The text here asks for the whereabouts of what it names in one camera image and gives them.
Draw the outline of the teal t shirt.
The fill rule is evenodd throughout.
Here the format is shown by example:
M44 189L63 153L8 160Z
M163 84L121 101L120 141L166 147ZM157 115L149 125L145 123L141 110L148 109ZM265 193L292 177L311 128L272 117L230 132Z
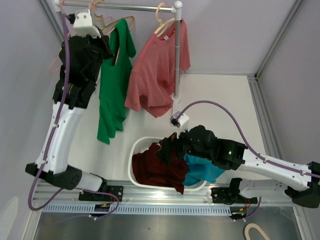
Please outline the teal t shirt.
M192 186L200 181L215 183L225 170L215 166L206 158L201 158L189 154L183 156L185 163L188 166L188 172L183 181L184 186Z

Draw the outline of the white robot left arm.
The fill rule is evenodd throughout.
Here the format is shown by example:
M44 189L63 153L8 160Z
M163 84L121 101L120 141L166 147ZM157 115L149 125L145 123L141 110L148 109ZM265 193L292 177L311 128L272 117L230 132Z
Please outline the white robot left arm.
M109 37L72 36L59 52L60 79L53 93L52 120L41 153L26 173L65 190L90 190L97 201L107 197L103 178L68 164L77 126L96 90L104 60L113 58Z

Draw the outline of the pink t shirt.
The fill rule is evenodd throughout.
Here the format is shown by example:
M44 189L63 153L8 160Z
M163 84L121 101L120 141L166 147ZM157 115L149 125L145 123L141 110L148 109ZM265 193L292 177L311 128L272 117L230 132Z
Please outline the pink t shirt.
M124 105L136 112L142 108L153 117L172 107L175 91L175 24L160 37L151 35L130 74Z

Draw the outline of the dark red t shirt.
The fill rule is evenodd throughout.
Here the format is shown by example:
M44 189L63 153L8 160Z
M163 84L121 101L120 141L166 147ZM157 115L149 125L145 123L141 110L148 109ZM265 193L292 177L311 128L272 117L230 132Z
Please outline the dark red t shirt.
M132 157L133 173L140 184L174 187L183 194L183 181L189 168L183 158L173 159L171 165L167 165L156 157L156 152L162 147L162 141L152 143L148 150L143 153L134 154Z

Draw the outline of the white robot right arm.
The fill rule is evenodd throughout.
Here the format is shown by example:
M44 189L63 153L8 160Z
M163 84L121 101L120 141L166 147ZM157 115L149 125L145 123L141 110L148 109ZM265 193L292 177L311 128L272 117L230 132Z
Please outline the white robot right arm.
M263 180L233 178L227 196L232 202L243 198L290 198L301 207L320 206L320 165L317 162L297 164L255 152L248 145L217 138L211 130L199 125L162 140L155 154L166 164L174 158L193 156L225 171L250 172Z

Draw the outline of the green t shirt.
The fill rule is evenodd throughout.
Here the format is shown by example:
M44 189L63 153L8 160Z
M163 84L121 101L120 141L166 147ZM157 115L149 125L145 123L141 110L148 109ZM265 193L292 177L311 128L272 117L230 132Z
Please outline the green t shirt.
M126 19L121 18L109 35L109 46L114 57L102 62L99 87L99 120L97 139L109 145L116 132L124 130L127 117L125 100L136 47Z

